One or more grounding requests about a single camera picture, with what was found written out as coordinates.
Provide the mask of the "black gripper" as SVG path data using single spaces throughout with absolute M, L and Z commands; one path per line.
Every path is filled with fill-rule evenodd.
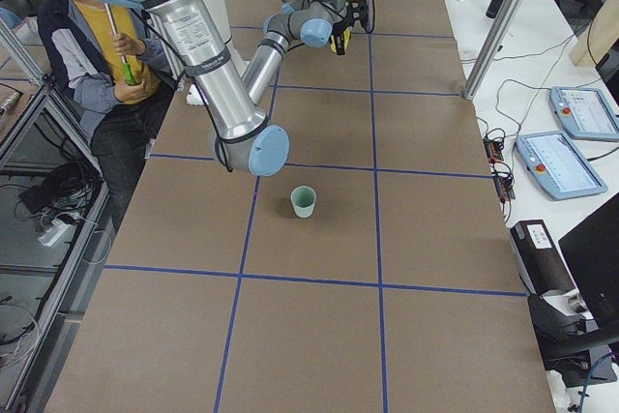
M 346 0 L 346 12 L 343 17 L 345 27 L 353 27 L 359 22 L 363 29 L 369 29 L 369 10 L 367 0 Z

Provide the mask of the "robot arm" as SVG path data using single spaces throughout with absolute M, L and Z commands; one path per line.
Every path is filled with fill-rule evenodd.
M 280 32 L 268 32 L 243 73 L 221 38 L 203 0 L 102 0 L 147 11 L 157 19 L 173 52 L 213 117 L 215 151 L 230 169 L 271 176 L 289 152 L 286 131 L 272 125 L 259 101 L 289 46 Z
M 374 0 L 281 0 L 281 11 L 265 20 L 264 37 L 242 75 L 251 101 L 260 103 L 287 52 L 328 46 L 341 56 L 355 25 L 373 32 Z

